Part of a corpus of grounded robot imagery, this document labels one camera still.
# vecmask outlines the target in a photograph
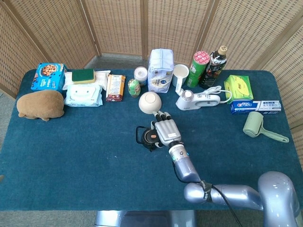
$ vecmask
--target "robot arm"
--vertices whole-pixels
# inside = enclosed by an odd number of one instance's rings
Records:
[[[152,123],[161,143],[169,147],[169,154],[182,181],[191,182],[184,189],[184,197],[193,203],[213,203],[264,210],[264,226],[303,226],[299,202],[291,180],[283,173],[268,172],[258,181],[260,194],[245,185],[211,186],[201,181],[181,142],[176,123],[167,112],[154,112]]]
[[[176,166],[179,177],[186,182],[200,182],[200,177],[181,142],[181,134],[168,112],[154,112],[154,124],[161,143],[169,147],[169,154]]]

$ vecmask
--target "green tissue box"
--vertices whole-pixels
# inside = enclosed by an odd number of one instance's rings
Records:
[[[224,81],[225,90],[231,91],[232,98],[227,104],[230,104],[232,101],[249,101],[254,97],[252,95],[250,87],[250,79],[248,76],[235,76],[230,75]],[[225,93],[226,99],[230,97],[229,93]]]

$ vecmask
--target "green can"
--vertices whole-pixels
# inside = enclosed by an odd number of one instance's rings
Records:
[[[209,54],[205,51],[198,51],[194,54],[193,61],[190,65],[189,75],[186,79],[188,87],[196,87],[199,83],[202,73],[209,63]]]
[[[134,98],[137,98],[140,95],[141,88],[140,88],[140,84],[137,80],[135,80],[135,79],[129,80],[129,82],[128,82],[128,92]]]

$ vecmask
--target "snack bar box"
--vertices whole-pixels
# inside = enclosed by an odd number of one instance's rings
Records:
[[[33,91],[55,90],[62,92],[67,68],[59,63],[40,63],[31,89]]]

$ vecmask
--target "lint roller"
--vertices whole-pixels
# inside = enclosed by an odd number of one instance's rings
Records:
[[[271,139],[288,143],[289,139],[280,134],[274,133],[272,131],[268,131],[263,128],[263,115],[259,112],[250,112],[246,119],[245,125],[243,127],[243,132],[250,137],[257,137],[260,134],[266,135]]]

